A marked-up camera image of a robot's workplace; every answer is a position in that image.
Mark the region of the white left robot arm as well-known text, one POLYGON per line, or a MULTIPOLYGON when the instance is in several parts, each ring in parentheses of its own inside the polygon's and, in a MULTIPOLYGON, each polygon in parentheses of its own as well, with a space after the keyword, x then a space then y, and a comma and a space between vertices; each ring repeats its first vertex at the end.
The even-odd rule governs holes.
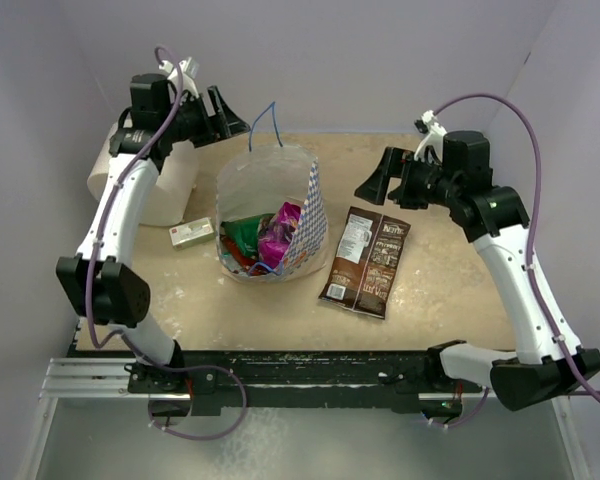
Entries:
POLYGON ((95 330, 107 327, 138 362, 152 366, 151 381, 164 392, 184 384, 184 356, 149 312, 150 287, 132 270, 132 251, 150 192, 175 145, 205 147, 250 129, 217 86, 207 92, 209 105, 182 76, 132 78, 131 104, 109 139, 109 173, 92 224, 76 253, 56 264, 56 276, 75 312, 85 318, 92 345, 101 349, 107 344, 95 330))

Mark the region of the blue checkered paper bag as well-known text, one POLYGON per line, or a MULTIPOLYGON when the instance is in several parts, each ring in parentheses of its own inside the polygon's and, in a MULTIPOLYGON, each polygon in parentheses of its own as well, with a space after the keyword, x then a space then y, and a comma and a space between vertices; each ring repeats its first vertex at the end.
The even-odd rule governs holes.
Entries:
POLYGON ((216 178, 216 247, 224 273, 251 284, 299 279, 326 264, 328 219, 320 184, 318 158, 306 148, 286 143, 275 130, 275 141, 256 144, 247 137, 247 150, 230 160, 216 178), (260 258, 241 266, 222 240, 229 223, 277 214, 284 204, 300 208, 298 226, 281 260, 260 258))

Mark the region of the green chips bag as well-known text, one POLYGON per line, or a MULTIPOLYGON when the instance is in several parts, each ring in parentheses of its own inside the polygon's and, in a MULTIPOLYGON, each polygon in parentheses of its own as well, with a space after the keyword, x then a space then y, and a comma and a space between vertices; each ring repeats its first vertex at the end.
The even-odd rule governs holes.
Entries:
POLYGON ((242 255, 250 258, 258 256, 258 241, 260 232, 266 229, 273 214, 261 214, 221 224, 224 234, 231 239, 242 255))

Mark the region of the brown chips bag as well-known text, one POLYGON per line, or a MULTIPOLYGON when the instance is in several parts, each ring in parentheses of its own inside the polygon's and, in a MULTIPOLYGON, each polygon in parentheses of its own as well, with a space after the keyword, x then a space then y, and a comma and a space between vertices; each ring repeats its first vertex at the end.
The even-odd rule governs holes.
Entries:
POLYGON ((343 309, 385 319, 389 296, 411 225, 351 207, 319 298, 343 309))

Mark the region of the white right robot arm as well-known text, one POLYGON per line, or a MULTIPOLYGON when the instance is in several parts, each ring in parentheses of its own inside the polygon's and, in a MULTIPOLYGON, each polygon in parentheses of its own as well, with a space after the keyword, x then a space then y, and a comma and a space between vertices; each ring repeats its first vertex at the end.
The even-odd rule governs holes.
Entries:
POLYGON ((493 184, 490 143, 478 131, 443 136, 440 154, 417 159, 388 147, 371 176, 355 191, 375 205, 403 209, 448 208, 451 220, 485 263, 513 324, 512 352, 453 341, 429 350, 426 383, 447 391, 459 380, 491 389, 518 411, 576 390, 600 372, 600 351, 585 348, 558 307, 528 244, 530 219, 518 193, 493 184))

